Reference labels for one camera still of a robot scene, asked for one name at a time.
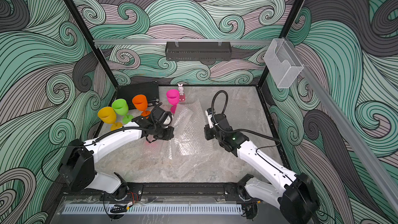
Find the pink wine glass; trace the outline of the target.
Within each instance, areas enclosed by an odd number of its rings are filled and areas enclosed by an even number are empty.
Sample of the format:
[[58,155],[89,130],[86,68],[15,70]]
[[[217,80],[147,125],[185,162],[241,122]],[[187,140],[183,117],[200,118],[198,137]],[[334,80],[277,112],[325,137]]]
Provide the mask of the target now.
[[158,146],[157,141],[152,141],[152,142],[146,141],[144,144],[145,144],[145,147],[148,149],[157,148],[157,146]]

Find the orange plastic wine glass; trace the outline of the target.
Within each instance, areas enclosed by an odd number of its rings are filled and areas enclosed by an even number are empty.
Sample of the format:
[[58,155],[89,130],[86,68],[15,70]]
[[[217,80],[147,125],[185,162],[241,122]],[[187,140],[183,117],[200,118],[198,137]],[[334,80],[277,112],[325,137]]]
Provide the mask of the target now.
[[145,95],[143,94],[139,94],[136,95],[133,99],[132,99],[132,103],[135,106],[135,108],[139,111],[141,111],[141,115],[143,117],[148,117],[151,113],[151,111],[147,110],[148,108],[148,101]]

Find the magenta wine glass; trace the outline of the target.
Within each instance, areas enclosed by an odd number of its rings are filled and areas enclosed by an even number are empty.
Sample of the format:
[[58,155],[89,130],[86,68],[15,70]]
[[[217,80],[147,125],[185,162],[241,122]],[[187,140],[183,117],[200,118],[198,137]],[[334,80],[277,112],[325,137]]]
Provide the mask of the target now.
[[179,104],[179,91],[176,89],[171,89],[166,93],[168,102],[172,105],[171,113],[175,114],[177,105]]

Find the green plastic wine glass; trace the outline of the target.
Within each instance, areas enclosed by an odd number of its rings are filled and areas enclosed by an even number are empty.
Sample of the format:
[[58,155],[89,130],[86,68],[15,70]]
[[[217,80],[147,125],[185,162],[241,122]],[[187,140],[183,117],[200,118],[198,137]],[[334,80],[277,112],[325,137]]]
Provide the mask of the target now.
[[131,120],[134,118],[133,115],[129,115],[129,106],[125,99],[117,99],[113,101],[112,108],[118,115],[123,117],[123,124],[131,122]]

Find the yellow wine glass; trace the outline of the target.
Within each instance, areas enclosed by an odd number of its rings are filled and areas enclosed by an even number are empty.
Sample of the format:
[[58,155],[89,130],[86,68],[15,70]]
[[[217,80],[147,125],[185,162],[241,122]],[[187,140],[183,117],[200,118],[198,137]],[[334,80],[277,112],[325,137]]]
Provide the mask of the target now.
[[117,122],[117,115],[112,107],[108,106],[100,109],[97,116],[103,123],[110,125],[111,131],[115,131],[123,127],[121,122]]

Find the bubble wrap of pink glass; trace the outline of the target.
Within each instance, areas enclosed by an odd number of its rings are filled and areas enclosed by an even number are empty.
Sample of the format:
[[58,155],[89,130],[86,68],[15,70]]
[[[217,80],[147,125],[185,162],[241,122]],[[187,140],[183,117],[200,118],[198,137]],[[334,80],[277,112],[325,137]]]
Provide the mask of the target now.
[[158,157],[160,157],[160,158],[168,157],[169,141],[158,140],[157,144],[158,144],[157,148],[153,148],[153,149],[146,148],[145,144],[144,144],[143,153],[146,158],[157,159]]

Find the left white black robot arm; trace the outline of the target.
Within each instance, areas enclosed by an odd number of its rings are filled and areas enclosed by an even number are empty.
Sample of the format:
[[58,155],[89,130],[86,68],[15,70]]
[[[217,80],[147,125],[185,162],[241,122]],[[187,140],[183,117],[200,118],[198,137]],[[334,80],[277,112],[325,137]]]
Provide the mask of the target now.
[[135,117],[121,128],[96,139],[85,142],[76,139],[67,145],[59,165],[59,174],[71,192],[91,189],[105,192],[115,200],[123,200],[130,191],[128,183],[118,173],[108,175],[97,172],[95,164],[114,150],[142,138],[152,136],[154,141],[173,139],[172,120],[172,113],[158,104],[148,117]]

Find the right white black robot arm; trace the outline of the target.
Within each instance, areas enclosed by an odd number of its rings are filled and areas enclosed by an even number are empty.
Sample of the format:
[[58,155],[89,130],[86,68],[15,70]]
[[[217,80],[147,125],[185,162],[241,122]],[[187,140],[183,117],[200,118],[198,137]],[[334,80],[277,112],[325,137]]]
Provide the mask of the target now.
[[247,133],[275,141],[278,139],[247,129],[234,130],[227,120],[225,112],[216,113],[214,105],[218,95],[227,95],[218,91],[205,112],[208,124],[204,128],[207,140],[216,139],[227,152],[251,165],[266,182],[247,174],[238,184],[238,195],[243,202],[243,216],[254,219],[258,213],[258,204],[265,202],[280,210],[290,224],[307,224],[310,220],[318,224],[316,212],[320,207],[312,179],[306,174],[296,174],[266,155],[257,147]]

